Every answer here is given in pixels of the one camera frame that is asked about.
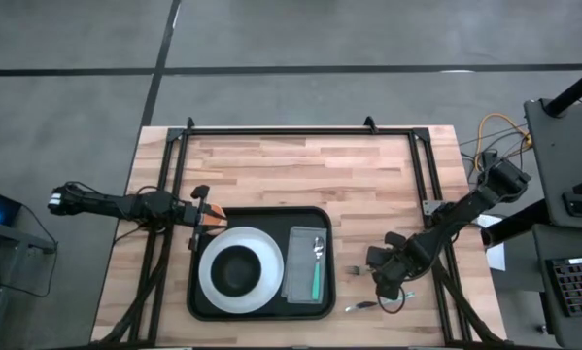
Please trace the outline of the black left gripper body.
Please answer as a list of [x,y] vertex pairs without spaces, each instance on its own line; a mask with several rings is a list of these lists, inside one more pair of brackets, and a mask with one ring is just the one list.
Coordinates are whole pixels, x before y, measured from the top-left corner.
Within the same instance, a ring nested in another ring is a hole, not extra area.
[[196,204],[192,201],[182,200],[177,196],[173,197],[173,225],[196,228],[202,224],[204,196],[196,194],[193,199],[197,201]]

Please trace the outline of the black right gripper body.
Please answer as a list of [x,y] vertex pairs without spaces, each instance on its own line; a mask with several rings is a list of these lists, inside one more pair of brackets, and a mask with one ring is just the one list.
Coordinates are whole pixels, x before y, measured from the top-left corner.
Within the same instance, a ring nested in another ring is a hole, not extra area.
[[394,280],[418,279],[429,270],[435,254],[435,235],[422,232],[405,237],[388,232],[384,242],[392,250],[392,258],[380,267],[380,274]]

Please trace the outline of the cream mug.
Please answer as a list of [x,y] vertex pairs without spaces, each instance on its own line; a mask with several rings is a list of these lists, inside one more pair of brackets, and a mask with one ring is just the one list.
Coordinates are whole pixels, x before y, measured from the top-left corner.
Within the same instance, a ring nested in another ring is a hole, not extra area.
[[223,209],[217,204],[205,204],[201,212],[200,224],[211,229],[225,229],[227,227],[227,216]]

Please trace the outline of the knife with patterned handle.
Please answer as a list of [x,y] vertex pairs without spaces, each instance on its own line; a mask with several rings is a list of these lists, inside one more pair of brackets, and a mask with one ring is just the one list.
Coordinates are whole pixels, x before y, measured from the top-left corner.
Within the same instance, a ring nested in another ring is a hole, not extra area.
[[409,298],[414,298],[415,296],[416,295],[414,292],[408,292],[404,296],[400,296],[397,299],[387,299],[387,298],[378,297],[377,301],[363,301],[363,302],[360,302],[360,303],[357,303],[354,305],[350,305],[344,309],[344,312],[349,313],[349,312],[353,312],[353,311],[358,311],[358,310],[363,310],[363,309],[379,306],[380,302],[384,306],[402,304],[402,302],[404,300],[407,300]]

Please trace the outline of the dark grey bowl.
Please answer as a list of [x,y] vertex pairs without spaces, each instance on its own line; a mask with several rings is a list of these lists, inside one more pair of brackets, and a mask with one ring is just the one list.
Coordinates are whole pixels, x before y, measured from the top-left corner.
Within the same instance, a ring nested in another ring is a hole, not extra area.
[[249,293],[261,276],[257,254],[241,245],[229,246],[215,255],[211,265],[211,280],[222,295],[238,298]]

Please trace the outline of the spoon with teal handle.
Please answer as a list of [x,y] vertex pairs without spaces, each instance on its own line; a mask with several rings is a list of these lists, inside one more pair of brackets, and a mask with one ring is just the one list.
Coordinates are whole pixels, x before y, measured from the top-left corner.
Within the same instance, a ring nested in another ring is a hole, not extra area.
[[325,240],[322,237],[317,236],[315,238],[313,252],[315,255],[315,262],[311,288],[311,299],[313,301],[318,301],[320,299],[321,294],[321,270],[323,257],[325,254]]

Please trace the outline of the grey cloth napkin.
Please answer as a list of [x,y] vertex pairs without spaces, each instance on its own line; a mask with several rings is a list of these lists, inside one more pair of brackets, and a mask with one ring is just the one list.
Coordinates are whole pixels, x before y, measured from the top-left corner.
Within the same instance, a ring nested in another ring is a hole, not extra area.
[[317,236],[322,237],[325,240],[326,253],[327,230],[325,228],[291,228],[285,277],[281,293],[281,296],[290,304],[321,304],[323,302],[325,293],[326,254],[324,254],[322,262],[320,299],[318,301],[313,301],[311,299],[315,262],[313,245]]

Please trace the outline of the white round plate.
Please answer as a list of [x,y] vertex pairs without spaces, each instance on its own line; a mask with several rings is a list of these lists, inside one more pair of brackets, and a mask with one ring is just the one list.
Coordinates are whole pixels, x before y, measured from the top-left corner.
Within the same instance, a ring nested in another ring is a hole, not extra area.
[[[241,245],[252,249],[261,264],[257,285],[241,297],[218,292],[211,280],[211,265],[222,249]],[[204,296],[219,310],[230,314],[256,311],[275,297],[282,286],[284,258],[277,243],[264,231],[253,227],[234,227],[214,238],[204,249],[198,267],[198,281]]]

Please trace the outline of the black serving tray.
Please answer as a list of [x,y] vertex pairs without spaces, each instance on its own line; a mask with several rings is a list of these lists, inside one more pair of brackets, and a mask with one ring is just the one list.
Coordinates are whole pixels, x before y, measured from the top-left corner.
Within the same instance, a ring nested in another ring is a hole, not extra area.
[[281,296],[282,286],[277,294],[262,308],[246,314],[230,314],[219,310],[203,294],[198,281],[198,267],[201,255],[207,245],[217,236],[203,233],[198,251],[191,251],[191,268],[188,279],[187,308],[199,321],[295,321],[318,320],[333,309],[336,302],[335,268],[333,263],[333,234],[328,214],[314,206],[296,207],[253,207],[228,208],[228,229],[249,227],[267,233],[279,246],[286,268],[287,252],[292,227],[325,228],[327,248],[325,262],[325,289],[321,304],[290,304]]

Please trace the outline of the white paper sheet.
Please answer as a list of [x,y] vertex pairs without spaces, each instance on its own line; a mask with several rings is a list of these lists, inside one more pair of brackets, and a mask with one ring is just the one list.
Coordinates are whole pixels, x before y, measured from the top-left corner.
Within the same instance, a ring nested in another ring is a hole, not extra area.
[[[494,216],[494,215],[487,215],[481,214],[476,220],[475,223],[479,225],[481,228],[488,228],[494,224],[497,224],[501,221],[501,217]],[[488,261],[488,265],[490,269],[498,270],[498,271],[505,271],[506,270],[506,263],[505,263],[505,253],[504,253],[504,245],[502,243],[486,249],[486,258]]]

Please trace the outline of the backlit keyboard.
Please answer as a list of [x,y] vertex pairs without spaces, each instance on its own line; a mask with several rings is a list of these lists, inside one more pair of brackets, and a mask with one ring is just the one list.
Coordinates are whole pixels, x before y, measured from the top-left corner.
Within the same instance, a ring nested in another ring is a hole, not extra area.
[[545,261],[552,289],[566,317],[582,317],[582,257]]

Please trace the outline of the grey equipment cart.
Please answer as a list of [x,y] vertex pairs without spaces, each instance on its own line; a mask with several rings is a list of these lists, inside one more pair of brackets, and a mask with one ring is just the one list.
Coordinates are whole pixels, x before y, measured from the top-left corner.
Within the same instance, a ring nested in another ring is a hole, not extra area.
[[569,215],[563,194],[582,183],[582,105],[560,118],[547,115],[541,100],[524,104],[548,216],[559,227],[582,228],[582,218]]

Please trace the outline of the black aluminium table frame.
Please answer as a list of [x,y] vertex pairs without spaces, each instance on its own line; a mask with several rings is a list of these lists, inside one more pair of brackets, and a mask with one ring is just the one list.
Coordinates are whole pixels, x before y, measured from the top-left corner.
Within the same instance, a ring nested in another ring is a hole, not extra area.
[[423,225],[417,180],[429,198],[456,201],[467,182],[454,129],[433,125],[431,142],[406,126],[204,127],[188,140],[182,195],[198,185],[224,207],[322,208],[333,229],[336,302],[314,321],[201,322],[187,309],[190,230],[175,231],[156,342],[169,347],[440,346],[437,292],[430,276],[407,285],[413,297],[397,314],[355,304],[374,298],[369,276],[346,273],[386,233]]

